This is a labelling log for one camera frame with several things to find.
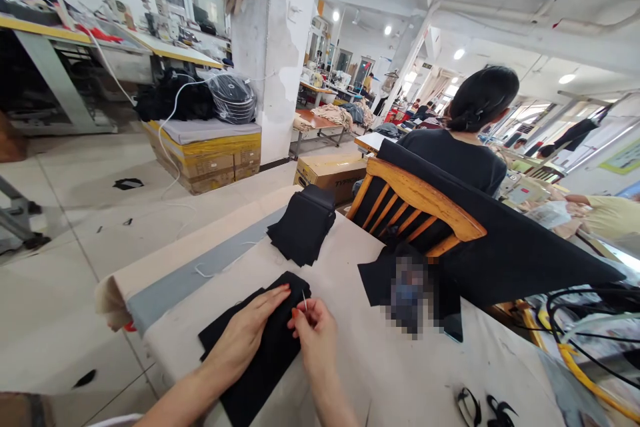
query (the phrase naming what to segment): black hair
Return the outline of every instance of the black hair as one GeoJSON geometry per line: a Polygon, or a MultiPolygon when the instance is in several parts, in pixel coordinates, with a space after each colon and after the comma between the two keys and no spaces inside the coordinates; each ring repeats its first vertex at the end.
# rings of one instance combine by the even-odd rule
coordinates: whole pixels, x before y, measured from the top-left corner
{"type": "Polygon", "coordinates": [[[518,75],[508,67],[477,71],[460,85],[451,100],[447,127],[453,131],[480,131],[509,107],[519,88],[518,75]]]}
{"type": "Polygon", "coordinates": [[[540,150],[538,150],[538,153],[542,155],[543,158],[551,157],[553,155],[553,152],[555,152],[555,147],[553,145],[545,145],[540,150]]]}

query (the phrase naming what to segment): wooden chair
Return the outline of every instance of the wooden chair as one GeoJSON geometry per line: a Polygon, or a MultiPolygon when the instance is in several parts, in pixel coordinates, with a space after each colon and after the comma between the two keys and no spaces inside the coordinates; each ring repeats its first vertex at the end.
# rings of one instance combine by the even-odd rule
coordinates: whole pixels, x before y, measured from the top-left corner
{"type": "Polygon", "coordinates": [[[373,235],[373,232],[380,226],[380,223],[387,216],[394,203],[400,200],[402,204],[389,220],[383,232],[388,227],[395,225],[409,207],[413,207],[415,211],[399,226],[398,235],[407,230],[421,213],[424,212],[431,217],[411,232],[407,238],[407,242],[412,242],[438,219],[443,220],[453,230],[453,233],[449,237],[429,249],[425,254],[428,257],[438,257],[454,248],[460,242],[469,242],[470,240],[475,240],[487,235],[487,231],[482,225],[476,222],[466,211],[453,203],[440,191],[415,175],[411,175],[409,172],[375,157],[370,158],[367,162],[367,176],[347,214],[349,220],[353,220],[355,214],[358,212],[363,198],[371,185],[371,180],[373,180],[374,177],[380,177],[386,184],[375,200],[365,223],[362,225],[364,230],[369,227],[371,220],[378,212],[389,190],[393,192],[393,196],[369,229],[370,234],[373,235]]]}

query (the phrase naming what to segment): ceiling light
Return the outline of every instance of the ceiling light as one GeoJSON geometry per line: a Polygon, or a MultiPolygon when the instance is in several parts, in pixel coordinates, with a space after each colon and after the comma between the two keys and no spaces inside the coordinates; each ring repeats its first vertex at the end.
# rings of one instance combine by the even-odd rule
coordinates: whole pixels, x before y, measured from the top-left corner
{"type": "Polygon", "coordinates": [[[573,79],[575,79],[575,74],[569,73],[567,75],[564,75],[563,77],[560,77],[560,80],[558,80],[558,83],[562,83],[564,85],[565,83],[569,83],[573,79]]]}

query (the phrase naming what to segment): gray fabric strip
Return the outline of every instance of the gray fabric strip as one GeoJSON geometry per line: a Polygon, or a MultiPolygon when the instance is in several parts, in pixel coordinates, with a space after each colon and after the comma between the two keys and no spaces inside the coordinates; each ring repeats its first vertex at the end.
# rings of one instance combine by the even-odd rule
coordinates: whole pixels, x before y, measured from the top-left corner
{"type": "Polygon", "coordinates": [[[211,280],[198,274],[195,266],[202,264],[198,270],[205,275],[219,274],[254,243],[260,242],[267,235],[267,227],[278,222],[286,209],[285,206],[276,210],[131,297],[127,309],[139,334],[143,336],[167,310],[211,280]]]}

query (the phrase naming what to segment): forearm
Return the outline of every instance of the forearm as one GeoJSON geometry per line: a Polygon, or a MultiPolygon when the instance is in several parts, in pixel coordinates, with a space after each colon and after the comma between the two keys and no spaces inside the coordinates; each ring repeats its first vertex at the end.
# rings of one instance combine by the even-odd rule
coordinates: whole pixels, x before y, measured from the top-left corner
{"type": "Polygon", "coordinates": [[[188,427],[229,385],[219,370],[201,366],[174,385],[135,427],[188,427]]]}
{"type": "Polygon", "coordinates": [[[584,195],[575,195],[572,193],[570,195],[566,195],[565,200],[574,203],[584,203],[585,205],[590,205],[589,199],[587,199],[587,197],[585,197],[584,195]]]}
{"type": "Polygon", "coordinates": [[[337,372],[326,372],[311,379],[311,393],[323,427],[358,427],[337,372]]]}

